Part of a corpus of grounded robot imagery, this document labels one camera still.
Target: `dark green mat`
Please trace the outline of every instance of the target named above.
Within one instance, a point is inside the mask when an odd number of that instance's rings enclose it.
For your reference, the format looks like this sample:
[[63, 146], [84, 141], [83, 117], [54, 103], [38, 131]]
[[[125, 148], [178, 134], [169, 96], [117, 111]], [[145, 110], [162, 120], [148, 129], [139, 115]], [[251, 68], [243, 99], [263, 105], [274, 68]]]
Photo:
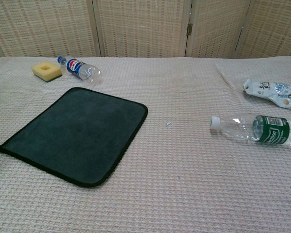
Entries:
[[143, 104], [72, 88], [0, 146], [0, 152], [93, 187], [113, 172], [146, 115]]

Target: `plastic bottle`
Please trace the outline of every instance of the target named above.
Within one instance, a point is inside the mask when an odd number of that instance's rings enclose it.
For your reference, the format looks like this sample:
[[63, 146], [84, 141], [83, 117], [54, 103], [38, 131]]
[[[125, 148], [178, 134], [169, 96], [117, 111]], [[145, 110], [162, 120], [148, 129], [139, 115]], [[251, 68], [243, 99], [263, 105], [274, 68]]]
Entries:
[[97, 67], [81, 62], [71, 56], [59, 56], [57, 61], [62, 70], [67, 70], [82, 80], [93, 82], [101, 75], [101, 71]]
[[291, 145], [291, 120], [257, 114], [213, 116], [210, 129], [222, 130], [240, 139]]

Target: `snack wrapper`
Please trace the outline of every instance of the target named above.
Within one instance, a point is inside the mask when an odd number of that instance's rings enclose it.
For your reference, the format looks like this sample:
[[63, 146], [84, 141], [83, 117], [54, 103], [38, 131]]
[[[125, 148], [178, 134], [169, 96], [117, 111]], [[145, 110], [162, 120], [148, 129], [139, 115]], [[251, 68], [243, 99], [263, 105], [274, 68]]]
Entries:
[[291, 109], [291, 86], [285, 83], [270, 83], [248, 79], [243, 84], [247, 94], [269, 99], [279, 107]]

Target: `sponge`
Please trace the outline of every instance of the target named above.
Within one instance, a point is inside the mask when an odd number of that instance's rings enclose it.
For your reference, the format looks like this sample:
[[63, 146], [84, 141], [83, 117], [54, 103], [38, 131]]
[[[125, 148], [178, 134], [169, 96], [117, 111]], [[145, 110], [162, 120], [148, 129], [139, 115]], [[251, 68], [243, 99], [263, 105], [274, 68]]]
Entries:
[[50, 62], [39, 63], [32, 67], [32, 71], [46, 82], [50, 82], [62, 75], [62, 70]]

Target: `table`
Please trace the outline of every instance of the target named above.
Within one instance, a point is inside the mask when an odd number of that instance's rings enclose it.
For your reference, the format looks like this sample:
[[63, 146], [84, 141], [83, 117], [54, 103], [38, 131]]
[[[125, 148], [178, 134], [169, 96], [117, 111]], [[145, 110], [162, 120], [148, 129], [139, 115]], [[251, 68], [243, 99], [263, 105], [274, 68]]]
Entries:
[[291, 57], [82, 60], [103, 82], [64, 74], [45, 83], [31, 66], [55, 58], [0, 58], [0, 144], [75, 86], [143, 103], [147, 119], [96, 188], [0, 154], [0, 232], [291, 233], [291, 148], [209, 130], [211, 116], [291, 118], [242, 88], [248, 78], [291, 84]]

